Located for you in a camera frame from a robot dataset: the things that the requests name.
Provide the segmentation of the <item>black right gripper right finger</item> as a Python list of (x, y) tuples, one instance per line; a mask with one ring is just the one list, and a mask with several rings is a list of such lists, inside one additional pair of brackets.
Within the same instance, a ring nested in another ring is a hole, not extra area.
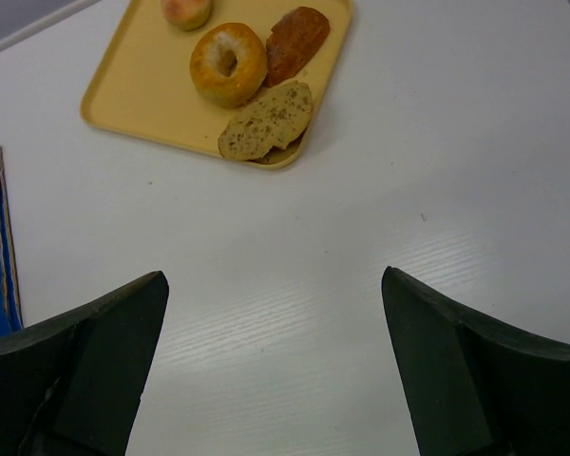
[(570, 344), (388, 267), (382, 296), (422, 455), (570, 455)]

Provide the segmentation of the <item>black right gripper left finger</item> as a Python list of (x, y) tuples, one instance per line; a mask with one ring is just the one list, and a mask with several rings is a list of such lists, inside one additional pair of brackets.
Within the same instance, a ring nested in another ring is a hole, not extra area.
[(161, 271), (0, 337), (0, 455), (123, 455), (169, 296)]

